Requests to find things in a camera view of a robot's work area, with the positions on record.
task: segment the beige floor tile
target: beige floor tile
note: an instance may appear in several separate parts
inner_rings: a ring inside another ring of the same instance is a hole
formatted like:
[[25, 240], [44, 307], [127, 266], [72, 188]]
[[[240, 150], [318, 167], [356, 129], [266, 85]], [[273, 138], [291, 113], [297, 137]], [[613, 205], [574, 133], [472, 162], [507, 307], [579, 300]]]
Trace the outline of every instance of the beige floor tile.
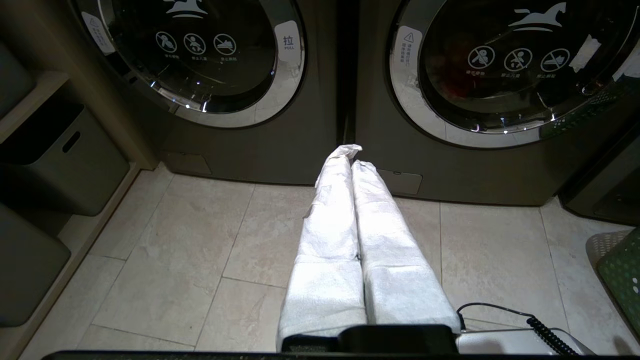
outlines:
[[[489, 302], [567, 329], [537, 208], [441, 204], [442, 283], [454, 308]], [[488, 307], [465, 317], [523, 326], [525, 318]]]
[[285, 293], [222, 278], [196, 350], [274, 352]]
[[306, 186], [256, 185], [224, 276], [286, 287], [314, 195]]
[[90, 254], [126, 260], [171, 182], [173, 174], [160, 163], [142, 170], [93, 244]]
[[576, 217], [557, 199], [541, 212], [571, 334], [598, 355], [640, 354], [640, 345], [615, 310], [585, 250], [592, 235], [631, 228]]
[[94, 324], [195, 345], [253, 187], [176, 175]]
[[530, 327], [525, 322], [522, 323], [522, 326], [516, 327], [512, 325], [503, 325], [501, 323], [484, 322], [475, 319], [465, 319], [465, 325], [467, 326], [467, 331], [530, 329]]
[[130, 332], [91, 325], [87, 329], [78, 350], [172, 350], [193, 351], [188, 345], [149, 338]]
[[40, 360], [55, 351], [75, 349], [123, 264], [122, 260], [87, 255], [20, 360]]
[[424, 257], [442, 283], [440, 262], [440, 203], [395, 198], [396, 204]]

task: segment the white towel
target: white towel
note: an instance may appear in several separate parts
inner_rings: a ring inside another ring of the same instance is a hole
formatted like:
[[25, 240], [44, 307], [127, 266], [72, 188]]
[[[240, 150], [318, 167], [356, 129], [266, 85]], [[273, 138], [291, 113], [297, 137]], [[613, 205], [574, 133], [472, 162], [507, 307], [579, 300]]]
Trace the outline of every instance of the white towel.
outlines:
[[350, 163], [361, 149], [338, 147], [316, 181], [280, 315], [278, 351], [291, 335], [337, 336], [367, 323]]
[[351, 173], [369, 324], [443, 324], [460, 319], [371, 163]]

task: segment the warning sticker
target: warning sticker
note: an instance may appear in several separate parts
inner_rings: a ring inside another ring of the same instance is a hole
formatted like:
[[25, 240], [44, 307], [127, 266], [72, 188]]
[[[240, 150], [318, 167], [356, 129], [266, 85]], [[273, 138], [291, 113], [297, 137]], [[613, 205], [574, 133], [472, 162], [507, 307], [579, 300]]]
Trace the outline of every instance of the warning sticker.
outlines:
[[107, 35], [107, 31], [104, 29], [102, 21], [100, 21], [98, 17], [86, 12], [82, 12], [82, 18], [93, 41], [100, 47], [100, 50], [105, 55], [115, 53], [116, 49], [111, 44], [111, 41], [109, 41], [109, 35]]
[[408, 26], [401, 26], [396, 35], [394, 47], [394, 63], [408, 67], [412, 72], [418, 71], [418, 53], [422, 33]]

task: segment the gray storage bin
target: gray storage bin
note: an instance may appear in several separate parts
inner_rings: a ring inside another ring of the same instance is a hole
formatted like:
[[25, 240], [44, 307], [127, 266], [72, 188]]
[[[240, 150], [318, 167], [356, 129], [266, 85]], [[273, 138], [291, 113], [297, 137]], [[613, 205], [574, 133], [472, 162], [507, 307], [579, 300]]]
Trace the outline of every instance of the gray storage bin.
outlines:
[[31, 74], [0, 42], [0, 118], [5, 116], [36, 85]]
[[95, 216], [128, 171], [84, 105], [60, 99], [45, 102], [0, 145], [3, 198], [20, 206]]
[[0, 204], [0, 327], [29, 320], [70, 255], [58, 239]]

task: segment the wooden shelf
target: wooden shelf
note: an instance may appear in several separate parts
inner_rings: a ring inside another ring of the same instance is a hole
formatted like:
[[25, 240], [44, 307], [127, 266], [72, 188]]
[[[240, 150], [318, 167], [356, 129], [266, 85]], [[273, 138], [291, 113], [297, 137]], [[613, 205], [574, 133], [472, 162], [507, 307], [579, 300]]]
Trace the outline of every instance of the wooden shelf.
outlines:
[[136, 163], [130, 163], [129, 172], [125, 175], [120, 186], [104, 206], [104, 209], [94, 217], [73, 215], [58, 234], [58, 238], [71, 250], [71, 256], [67, 264], [53, 282], [49, 291], [36, 308], [31, 318], [18, 327], [0, 328], [0, 360], [16, 360], [20, 353], [38, 330], [38, 327], [56, 303], [62, 290], [71, 280], [74, 272], [80, 266], [84, 256], [89, 251], [93, 242], [98, 237], [102, 228], [106, 225], [115, 211], [122, 197], [127, 193], [130, 185], [136, 179], [140, 167]]
[[45, 71], [36, 75], [36, 87], [0, 120], [0, 143], [3, 143], [48, 98], [69, 80], [63, 72]]

